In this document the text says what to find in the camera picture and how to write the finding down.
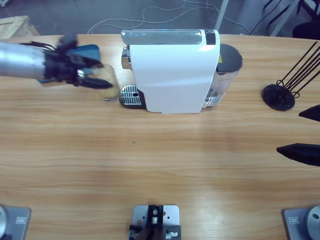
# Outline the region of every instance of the wooden crate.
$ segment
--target wooden crate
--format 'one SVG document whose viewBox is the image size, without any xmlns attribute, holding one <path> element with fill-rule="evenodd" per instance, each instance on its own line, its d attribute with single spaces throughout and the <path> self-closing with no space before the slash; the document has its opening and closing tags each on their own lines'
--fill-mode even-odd
<svg viewBox="0 0 320 240">
<path fill-rule="evenodd" d="M 0 19 L 0 39 L 39 36 L 28 16 L 14 16 Z"/>
</svg>

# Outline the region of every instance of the blue object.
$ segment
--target blue object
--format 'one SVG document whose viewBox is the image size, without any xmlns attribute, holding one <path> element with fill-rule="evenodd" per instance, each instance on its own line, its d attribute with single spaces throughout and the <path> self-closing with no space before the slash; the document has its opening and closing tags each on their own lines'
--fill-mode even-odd
<svg viewBox="0 0 320 240">
<path fill-rule="evenodd" d="M 76 49 L 71 49 L 68 51 L 68 53 L 74 53 L 74 54 L 79 54 L 81 56 L 84 56 L 86 58 L 91 58 L 91 59 L 96 59 L 100 61 L 100 49 L 97 45 L 95 44 L 89 44 L 89 45 L 83 45 L 83 46 L 78 46 Z M 84 74 L 89 73 L 88 68 L 84 68 Z M 47 84 L 54 82 L 54 80 L 47 80 L 47 79 L 42 79 L 42 80 L 37 80 L 41 84 Z"/>
</svg>

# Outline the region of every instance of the black cable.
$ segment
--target black cable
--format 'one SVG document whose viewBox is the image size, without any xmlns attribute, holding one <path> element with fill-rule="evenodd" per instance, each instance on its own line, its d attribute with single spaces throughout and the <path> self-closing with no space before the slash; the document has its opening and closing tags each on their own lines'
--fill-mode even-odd
<svg viewBox="0 0 320 240">
<path fill-rule="evenodd" d="M 250 32 L 249 36 L 253 33 L 253 31 L 258 27 L 258 25 L 266 18 L 268 17 L 274 10 L 276 10 L 276 8 L 278 7 L 278 5 L 281 3 L 282 0 L 280 0 L 277 5 L 275 5 L 275 7 L 267 14 L 265 15 L 253 28 L 253 30 Z"/>
</svg>

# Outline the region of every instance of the white coffee machine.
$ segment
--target white coffee machine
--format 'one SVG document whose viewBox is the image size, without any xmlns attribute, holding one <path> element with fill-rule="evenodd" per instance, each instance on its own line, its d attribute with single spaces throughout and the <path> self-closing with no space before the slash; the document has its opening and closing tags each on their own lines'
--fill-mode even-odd
<svg viewBox="0 0 320 240">
<path fill-rule="evenodd" d="M 121 90 L 120 102 L 132 109 L 199 113 L 220 102 L 243 64 L 216 30 L 123 30 L 121 36 L 122 67 L 132 70 L 135 85 Z"/>
</svg>

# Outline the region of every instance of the clear glass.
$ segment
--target clear glass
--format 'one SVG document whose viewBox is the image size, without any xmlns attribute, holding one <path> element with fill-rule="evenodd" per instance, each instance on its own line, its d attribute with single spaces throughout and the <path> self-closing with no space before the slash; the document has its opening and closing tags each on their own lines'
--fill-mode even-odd
<svg viewBox="0 0 320 240">
<path fill-rule="evenodd" d="M 222 74 L 216 72 L 202 107 L 207 108 L 218 105 L 237 73 L 238 71 Z"/>
<path fill-rule="evenodd" d="M 91 74 L 89 74 L 89 76 L 92 78 L 103 79 L 113 85 L 113 87 L 107 89 L 97 89 L 98 94 L 103 100 L 115 101 L 119 98 L 119 83 L 112 66 L 105 64 L 102 68 L 91 68 Z"/>
</svg>

